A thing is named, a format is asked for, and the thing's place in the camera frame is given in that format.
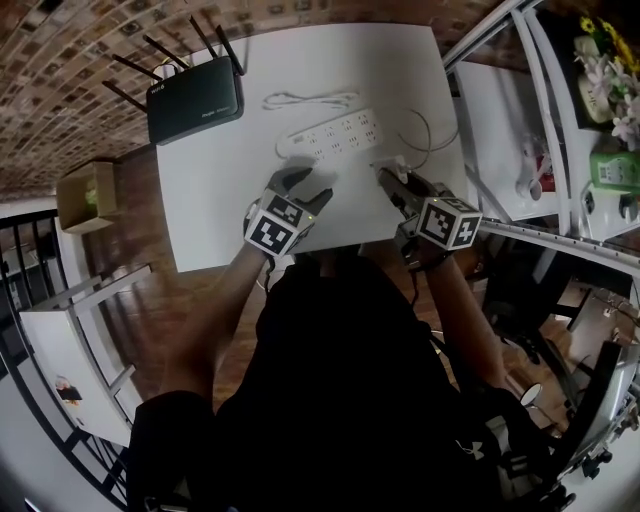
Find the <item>white shelf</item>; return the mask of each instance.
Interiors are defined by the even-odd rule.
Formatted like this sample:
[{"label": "white shelf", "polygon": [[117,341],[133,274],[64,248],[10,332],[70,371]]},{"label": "white shelf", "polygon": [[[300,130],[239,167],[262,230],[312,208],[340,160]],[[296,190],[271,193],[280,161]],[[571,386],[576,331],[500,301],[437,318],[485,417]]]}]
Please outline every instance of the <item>white shelf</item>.
[{"label": "white shelf", "polygon": [[[510,220],[557,214],[555,192],[543,193],[539,201],[516,193],[516,182],[523,169],[525,136],[545,138],[531,77],[471,62],[458,63],[455,75],[461,95],[458,123],[463,148],[473,147],[473,151],[465,151],[466,163],[478,170],[480,180]],[[501,218],[486,200],[482,200],[482,212],[487,217]]]},{"label": "white shelf", "polygon": [[[593,149],[610,135],[578,127],[573,99],[562,67],[547,34],[536,17],[535,10],[524,15],[549,76],[555,95],[566,144],[571,196],[571,229],[574,235],[605,241],[640,226],[640,220],[630,221],[620,216],[620,195],[594,189],[590,185],[589,157]],[[591,190],[595,209],[589,215],[584,207],[584,195]]]}]

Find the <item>person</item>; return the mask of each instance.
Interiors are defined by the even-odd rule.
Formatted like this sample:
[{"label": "person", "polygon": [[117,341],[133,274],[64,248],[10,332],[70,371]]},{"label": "person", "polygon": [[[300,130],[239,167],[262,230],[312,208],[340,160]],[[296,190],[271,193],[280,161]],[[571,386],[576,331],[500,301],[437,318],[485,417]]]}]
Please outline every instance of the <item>person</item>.
[{"label": "person", "polygon": [[[455,259],[427,244],[422,259],[456,364],[501,388],[500,344]],[[330,276],[308,256],[287,268],[242,384],[214,414],[213,380],[264,264],[245,243],[170,343],[159,394],[136,412],[129,509],[497,510],[500,449],[475,399],[450,385],[398,288],[353,251]]]}]

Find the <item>yellow flower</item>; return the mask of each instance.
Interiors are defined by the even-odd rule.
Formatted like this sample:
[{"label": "yellow flower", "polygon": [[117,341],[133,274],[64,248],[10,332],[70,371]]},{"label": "yellow flower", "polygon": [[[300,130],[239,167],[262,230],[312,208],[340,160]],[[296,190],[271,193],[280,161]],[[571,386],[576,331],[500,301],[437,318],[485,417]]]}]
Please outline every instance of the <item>yellow flower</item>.
[{"label": "yellow flower", "polygon": [[580,26],[582,27],[582,30],[584,30],[587,34],[593,34],[596,31],[596,26],[593,23],[593,20],[591,18],[587,18],[586,16],[580,18]]},{"label": "yellow flower", "polygon": [[613,25],[607,21],[604,21],[602,18],[598,18],[598,19],[600,20],[600,24],[602,25],[603,30],[605,32],[608,32],[614,41],[618,39],[619,37],[618,33],[616,32],[616,29],[613,28]]},{"label": "yellow flower", "polygon": [[637,60],[633,56],[633,52],[631,51],[631,48],[629,48],[627,42],[620,37],[615,40],[615,45],[616,49],[618,50],[618,54],[620,55],[620,57],[622,57],[622,60],[629,67],[629,69],[633,71],[634,66],[637,65]]}]

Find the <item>black shirt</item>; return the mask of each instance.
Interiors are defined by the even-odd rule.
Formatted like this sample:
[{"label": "black shirt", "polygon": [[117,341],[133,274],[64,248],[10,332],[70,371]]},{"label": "black shirt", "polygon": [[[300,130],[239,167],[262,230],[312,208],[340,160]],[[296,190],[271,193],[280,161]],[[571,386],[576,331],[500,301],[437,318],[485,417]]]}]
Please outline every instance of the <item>black shirt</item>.
[{"label": "black shirt", "polygon": [[187,392],[138,408],[131,510],[180,501],[183,481],[189,510],[495,509],[497,443],[424,326],[368,260],[336,268],[327,279],[295,265],[273,286],[242,385],[216,415]]}]

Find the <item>electrical outlet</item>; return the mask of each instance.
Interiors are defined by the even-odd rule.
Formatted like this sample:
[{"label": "electrical outlet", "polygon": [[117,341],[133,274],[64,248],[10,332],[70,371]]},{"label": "electrical outlet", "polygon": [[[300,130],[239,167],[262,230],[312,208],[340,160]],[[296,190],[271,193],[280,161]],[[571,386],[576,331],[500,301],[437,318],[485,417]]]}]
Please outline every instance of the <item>electrical outlet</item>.
[{"label": "electrical outlet", "polygon": [[324,160],[378,146],[383,136],[375,113],[367,108],[295,133],[287,141],[288,155]]}]

